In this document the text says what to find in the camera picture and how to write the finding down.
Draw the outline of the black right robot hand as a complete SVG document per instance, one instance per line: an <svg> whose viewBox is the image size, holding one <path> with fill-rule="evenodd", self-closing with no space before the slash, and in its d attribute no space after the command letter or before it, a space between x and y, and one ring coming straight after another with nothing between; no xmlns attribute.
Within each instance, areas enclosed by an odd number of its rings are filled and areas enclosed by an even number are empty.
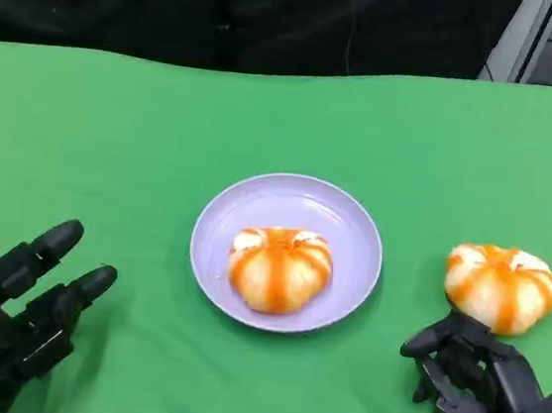
<svg viewBox="0 0 552 413"><path fill-rule="evenodd" d="M419 371L415 403L437 413L523 413L544 397L527 359L460 311L425 327L400 347Z"/></svg>

